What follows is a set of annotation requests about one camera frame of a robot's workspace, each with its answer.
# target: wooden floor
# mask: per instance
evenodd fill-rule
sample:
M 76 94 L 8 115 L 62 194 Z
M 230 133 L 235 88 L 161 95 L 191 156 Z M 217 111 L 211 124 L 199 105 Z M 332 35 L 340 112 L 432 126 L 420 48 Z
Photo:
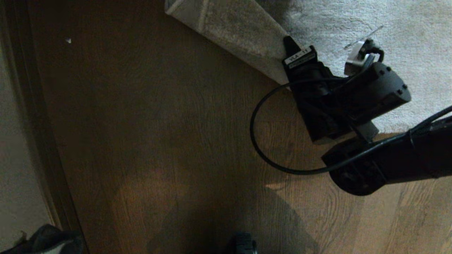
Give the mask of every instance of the wooden floor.
M 266 165 L 248 134 L 276 84 L 163 13 L 162 0 L 29 1 L 43 91 L 90 253 L 452 253 L 452 178 L 369 197 Z M 257 134 L 280 163 L 322 166 L 292 97 Z

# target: hardwood floor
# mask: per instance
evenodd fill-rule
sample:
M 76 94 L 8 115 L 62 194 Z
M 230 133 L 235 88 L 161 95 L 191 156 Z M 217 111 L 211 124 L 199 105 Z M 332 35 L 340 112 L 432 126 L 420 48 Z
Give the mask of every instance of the hardwood floor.
M 452 178 L 369 197 L 254 152 L 276 84 L 163 13 L 163 1 L 28 2 L 43 92 L 90 253 L 452 253 Z M 322 166 L 289 92 L 258 117 L 280 163 Z

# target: wood grain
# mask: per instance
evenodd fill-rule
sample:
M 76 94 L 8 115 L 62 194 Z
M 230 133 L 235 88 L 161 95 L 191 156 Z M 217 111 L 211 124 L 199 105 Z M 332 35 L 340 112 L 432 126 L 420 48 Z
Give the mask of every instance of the wood grain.
M 51 124 L 91 253 L 219 253 L 249 231 L 260 253 L 447 253 L 452 179 L 369 197 L 327 174 L 266 165 L 248 136 L 276 84 L 158 0 L 30 1 Z M 322 166 L 287 91 L 258 142 L 291 167 Z

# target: black cable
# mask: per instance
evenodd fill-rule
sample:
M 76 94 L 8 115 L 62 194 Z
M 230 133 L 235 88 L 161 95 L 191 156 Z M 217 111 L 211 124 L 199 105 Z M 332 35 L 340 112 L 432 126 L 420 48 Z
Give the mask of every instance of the black cable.
M 279 164 L 277 164 L 276 162 L 272 161 L 271 159 L 269 159 L 263 152 L 262 150 L 259 148 L 257 142 L 256 142 L 256 137 L 254 136 L 254 122 L 256 119 L 256 115 L 257 112 L 259 111 L 260 107 L 262 106 L 262 104 L 264 104 L 264 102 L 270 98 L 270 96 L 272 96 L 273 94 L 275 94 L 276 92 L 289 87 L 289 86 L 293 86 L 293 85 L 301 85 L 301 84 L 306 84 L 306 83 L 313 83 L 313 82 L 338 82 L 338 81 L 344 81 L 343 78 L 325 78 L 325 79 L 316 79 L 316 80 L 302 80 L 302 81 L 297 81 L 297 82 L 292 82 L 292 83 L 288 83 L 285 85 L 281 85 L 273 90 L 271 90 L 267 95 L 265 95 L 260 101 L 259 103 L 256 105 L 256 107 L 254 108 L 253 114 L 251 115 L 251 123 L 250 123 L 250 136 L 251 136 L 251 142 L 253 143 L 254 149 L 256 150 L 256 152 L 258 153 L 258 155 L 268 164 L 270 164 L 272 167 L 289 173 L 289 174 L 297 174 L 297 175 L 312 175 L 312 174 L 321 174 L 321 173 L 326 173 L 326 172 L 330 172 L 333 171 L 335 169 L 341 168 L 363 156 L 366 156 L 369 153 L 372 153 L 388 144 L 390 144 L 391 142 L 395 142 L 399 139 L 402 139 L 404 137 L 406 137 L 407 135 L 412 135 L 413 133 L 417 132 L 418 130 L 421 130 L 423 127 L 425 127 L 426 125 L 430 124 L 431 122 L 433 122 L 434 120 L 440 118 L 441 116 L 452 112 L 452 106 L 445 108 L 443 110 L 441 110 L 440 112 L 434 114 L 433 116 L 425 119 L 424 121 L 422 121 L 421 123 L 419 123 L 418 125 L 416 125 L 414 128 L 410 129 L 408 132 L 406 133 L 402 133 L 387 139 L 384 139 L 380 142 L 378 142 L 376 145 L 370 147 L 367 150 L 362 151 L 361 153 L 348 158 L 342 162 L 339 162 L 337 164 L 334 164 L 332 166 L 329 167 L 324 167 L 324 168 L 319 168 L 319 169 L 314 169 L 314 170 L 301 170 L 301 169 L 290 169 L 284 166 L 281 166 Z

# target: white carpet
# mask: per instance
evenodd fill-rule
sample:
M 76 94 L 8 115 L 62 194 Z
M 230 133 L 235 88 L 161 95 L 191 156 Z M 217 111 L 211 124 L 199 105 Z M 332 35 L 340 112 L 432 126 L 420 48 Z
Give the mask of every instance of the white carpet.
M 353 43 L 372 33 L 385 50 L 385 64 L 412 95 L 410 103 L 374 120 L 381 132 L 406 131 L 452 104 L 451 0 L 257 2 L 167 0 L 165 8 L 280 84 L 287 81 L 280 64 L 285 30 L 301 45 L 314 45 L 335 75 L 343 75 Z

